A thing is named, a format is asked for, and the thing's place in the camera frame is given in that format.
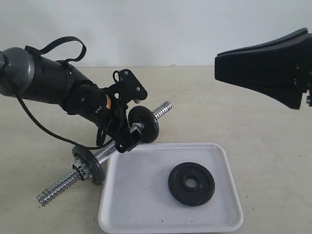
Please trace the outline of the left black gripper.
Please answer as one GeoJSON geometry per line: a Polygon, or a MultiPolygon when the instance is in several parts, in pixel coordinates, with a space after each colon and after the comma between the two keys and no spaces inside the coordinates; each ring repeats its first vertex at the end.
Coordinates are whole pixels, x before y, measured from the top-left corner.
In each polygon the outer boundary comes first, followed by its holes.
{"type": "Polygon", "coordinates": [[[116,137],[120,153],[131,151],[141,140],[138,127],[128,123],[128,102],[129,89],[124,82],[104,88],[93,82],[74,82],[65,93],[66,113],[95,124],[98,137],[116,137]]]}

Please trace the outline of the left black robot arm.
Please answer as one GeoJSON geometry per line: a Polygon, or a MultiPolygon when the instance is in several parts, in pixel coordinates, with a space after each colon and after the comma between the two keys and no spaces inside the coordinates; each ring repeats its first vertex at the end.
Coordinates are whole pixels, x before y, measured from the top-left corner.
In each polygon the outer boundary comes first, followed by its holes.
{"type": "Polygon", "coordinates": [[[79,69],[30,51],[12,47],[0,53],[0,93],[26,100],[58,105],[70,116],[80,116],[97,126],[96,145],[111,137],[119,152],[132,150],[139,142],[126,117],[128,103],[144,100],[147,91],[129,69],[117,70],[114,83],[98,87],[79,69]]]}

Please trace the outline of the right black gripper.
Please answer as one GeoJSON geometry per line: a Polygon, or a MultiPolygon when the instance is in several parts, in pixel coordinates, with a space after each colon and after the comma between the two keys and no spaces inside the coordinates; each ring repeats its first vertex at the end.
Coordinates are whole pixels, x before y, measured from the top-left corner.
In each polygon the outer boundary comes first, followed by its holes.
{"type": "Polygon", "coordinates": [[[312,34],[306,27],[280,38],[220,52],[215,78],[269,96],[293,110],[302,95],[312,106],[312,34]]]}

